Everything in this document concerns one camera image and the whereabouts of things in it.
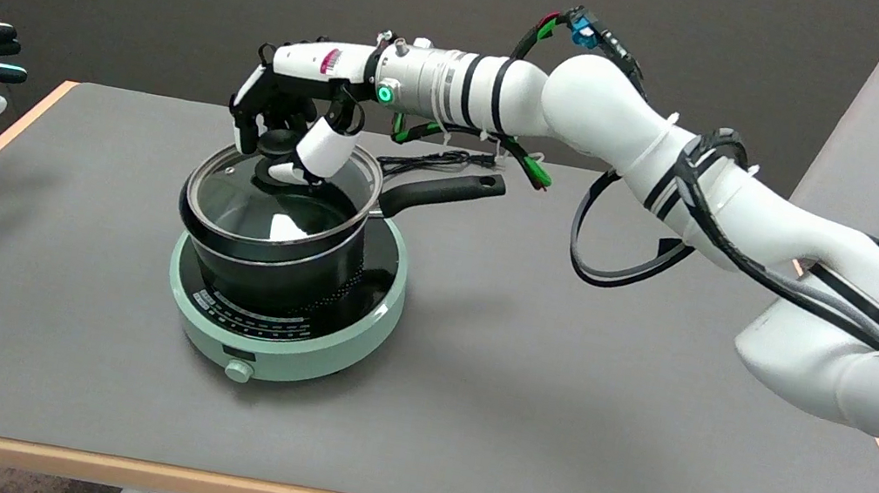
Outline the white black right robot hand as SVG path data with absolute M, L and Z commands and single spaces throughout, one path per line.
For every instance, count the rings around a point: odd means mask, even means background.
M 238 153 L 260 154 L 267 184 L 319 186 L 351 160 L 373 99 L 379 50 L 363 44 L 262 44 L 260 62 L 230 97 Z

